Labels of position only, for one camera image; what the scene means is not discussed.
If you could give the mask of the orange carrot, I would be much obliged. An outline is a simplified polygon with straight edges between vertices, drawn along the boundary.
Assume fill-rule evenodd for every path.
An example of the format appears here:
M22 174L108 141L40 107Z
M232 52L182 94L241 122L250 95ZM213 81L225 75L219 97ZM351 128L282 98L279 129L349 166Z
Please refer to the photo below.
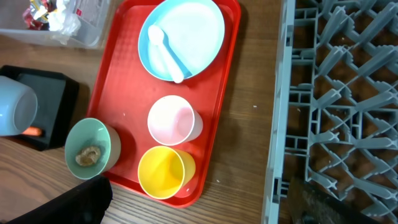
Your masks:
M26 136L41 136L43 131L40 128L29 127L22 134Z

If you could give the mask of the green bowl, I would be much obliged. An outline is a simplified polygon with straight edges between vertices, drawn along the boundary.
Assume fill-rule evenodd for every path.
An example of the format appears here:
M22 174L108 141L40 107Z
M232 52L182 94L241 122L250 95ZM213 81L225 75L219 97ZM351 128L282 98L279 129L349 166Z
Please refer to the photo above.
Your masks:
M110 170L121 154L116 130L96 118L77 122L67 136L65 161L70 172L87 180Z

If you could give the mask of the yellow clear candy wrapper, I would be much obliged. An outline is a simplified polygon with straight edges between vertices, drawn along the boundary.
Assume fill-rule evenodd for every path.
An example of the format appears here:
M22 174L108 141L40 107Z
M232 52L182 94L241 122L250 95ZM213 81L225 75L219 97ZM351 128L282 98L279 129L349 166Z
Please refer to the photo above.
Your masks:
M47 22L49 7L47 0L30 0L30 14L34 20Z

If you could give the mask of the brown food scrap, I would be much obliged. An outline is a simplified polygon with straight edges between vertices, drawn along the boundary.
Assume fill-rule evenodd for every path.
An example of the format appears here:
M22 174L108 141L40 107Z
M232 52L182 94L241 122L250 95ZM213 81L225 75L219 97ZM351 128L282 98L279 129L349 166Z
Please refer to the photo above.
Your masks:
M101 150L97 146L88 146L83 148L76 156L75 160L78 165L88 167L95 165L101 157Z

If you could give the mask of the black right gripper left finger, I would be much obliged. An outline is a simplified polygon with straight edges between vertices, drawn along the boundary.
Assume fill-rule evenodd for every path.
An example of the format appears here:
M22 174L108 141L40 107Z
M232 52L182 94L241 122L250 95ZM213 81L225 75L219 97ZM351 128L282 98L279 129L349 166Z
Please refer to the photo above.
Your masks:
M8 224L101 223L112 199L109 179L98 175Z

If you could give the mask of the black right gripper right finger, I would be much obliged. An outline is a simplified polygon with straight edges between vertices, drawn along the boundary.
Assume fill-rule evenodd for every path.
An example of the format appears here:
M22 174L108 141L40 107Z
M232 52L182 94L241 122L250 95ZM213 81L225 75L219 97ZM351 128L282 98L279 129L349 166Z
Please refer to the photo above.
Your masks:
M298 224L378 224L296 177L290 180L287 203L292 221Z

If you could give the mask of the white tissue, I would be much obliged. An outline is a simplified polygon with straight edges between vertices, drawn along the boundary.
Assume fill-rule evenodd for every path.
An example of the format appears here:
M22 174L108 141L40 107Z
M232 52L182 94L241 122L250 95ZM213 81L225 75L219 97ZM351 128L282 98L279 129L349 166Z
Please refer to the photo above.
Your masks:
M49 13L49 31L52 32L51 39L67 45L69 39L77 35L81 22L76 14L68 8L70 0L56 0L56 9Z

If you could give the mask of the red snack wrapper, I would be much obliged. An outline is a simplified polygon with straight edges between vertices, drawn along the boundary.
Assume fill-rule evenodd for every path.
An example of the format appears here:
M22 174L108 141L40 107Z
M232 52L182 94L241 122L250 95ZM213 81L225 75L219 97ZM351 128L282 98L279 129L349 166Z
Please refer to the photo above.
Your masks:
M48 26L48 16L52 9L49 0L30 0L29 7L23 13L23 20L30 30L45 30Z

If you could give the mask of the light blue bowl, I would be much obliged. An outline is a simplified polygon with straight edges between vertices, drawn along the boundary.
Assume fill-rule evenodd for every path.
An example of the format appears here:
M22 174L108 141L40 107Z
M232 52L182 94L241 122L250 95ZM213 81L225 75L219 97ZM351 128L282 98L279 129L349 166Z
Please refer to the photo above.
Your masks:
M37 108L37 95L31 87L1 76L1 136L22 134L32 125Z

